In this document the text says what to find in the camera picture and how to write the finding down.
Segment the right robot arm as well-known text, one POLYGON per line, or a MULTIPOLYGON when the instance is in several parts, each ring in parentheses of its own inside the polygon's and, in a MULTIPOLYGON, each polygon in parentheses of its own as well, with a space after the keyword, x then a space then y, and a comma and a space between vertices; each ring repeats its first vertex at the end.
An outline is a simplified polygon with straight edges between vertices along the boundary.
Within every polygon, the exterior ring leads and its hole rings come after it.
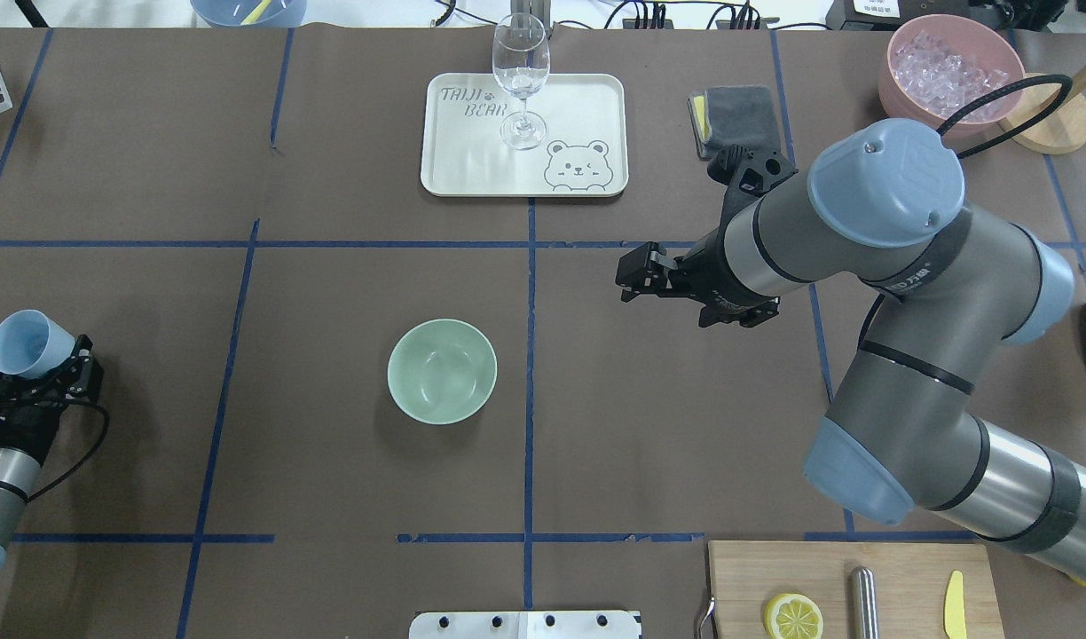
POLYGON ((698 325, 754 327, 782 295, 850 272, 877 291, 804 477, 881 525, 915 508, 1086 582, 1086 468, 968 412, 1001 344, 1031 343, 1069 311, 1057 250, 965 198, 962 165, 923 122, 875 122, 810 170, 729 149, 719 225, 668 256, 618 263, 621 299, 689 299, 698 325))

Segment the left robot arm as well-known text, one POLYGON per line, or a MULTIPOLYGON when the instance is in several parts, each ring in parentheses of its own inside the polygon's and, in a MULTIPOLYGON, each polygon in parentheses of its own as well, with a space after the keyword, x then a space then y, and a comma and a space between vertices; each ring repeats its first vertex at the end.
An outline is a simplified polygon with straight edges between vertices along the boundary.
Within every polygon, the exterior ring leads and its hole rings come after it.
POLYGON ((56 480, 37 486, 66 410, 97 410, 101 433, 108 433, 109 415, 99 404, 104 368, 92 348, 87 335, 77 336, 70 355, 36 379, 0 372, 0 571, 27 505, 83 466, 78 461, 56 480))

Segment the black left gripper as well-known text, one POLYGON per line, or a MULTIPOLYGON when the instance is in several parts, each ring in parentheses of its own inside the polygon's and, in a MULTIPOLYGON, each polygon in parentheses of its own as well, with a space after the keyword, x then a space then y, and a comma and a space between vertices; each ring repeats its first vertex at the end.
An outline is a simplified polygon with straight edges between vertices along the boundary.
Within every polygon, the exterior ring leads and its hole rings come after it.
MULTIPOLYGON (((93 341, 84 333, 75 339, 71 356, 53 374, 52 388, 61 397, 97 403, 105 369, 93 355, 93 341)), ((0 448, 45 462, 55 441, 65 405, 53 398, 31 394, 29 383, 0 372, 0 448)))

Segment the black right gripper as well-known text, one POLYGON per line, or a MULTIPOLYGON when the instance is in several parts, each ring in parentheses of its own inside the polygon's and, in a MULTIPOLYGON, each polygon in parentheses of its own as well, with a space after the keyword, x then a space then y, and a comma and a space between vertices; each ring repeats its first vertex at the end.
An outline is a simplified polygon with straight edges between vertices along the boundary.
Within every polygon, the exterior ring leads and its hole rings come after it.
POLYGON ((738 324, 756 327, 779 312, 776 296, 750 291, 728 262, 724 227, 718 227, 682 256, 668 256, 659 242, 645 242, 618 260, 616 284, 620 300, 631 303, 637 296, 681 298, 702 305, 698 327, 738 324))

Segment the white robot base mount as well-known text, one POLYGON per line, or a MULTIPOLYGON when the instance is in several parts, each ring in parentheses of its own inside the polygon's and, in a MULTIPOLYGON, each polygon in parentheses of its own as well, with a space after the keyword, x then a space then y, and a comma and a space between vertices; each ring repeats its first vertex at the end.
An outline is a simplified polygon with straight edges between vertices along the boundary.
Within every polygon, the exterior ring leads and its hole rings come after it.
POLYGON ((409 638, 641 638, 637 611, 426 611, 409 638))

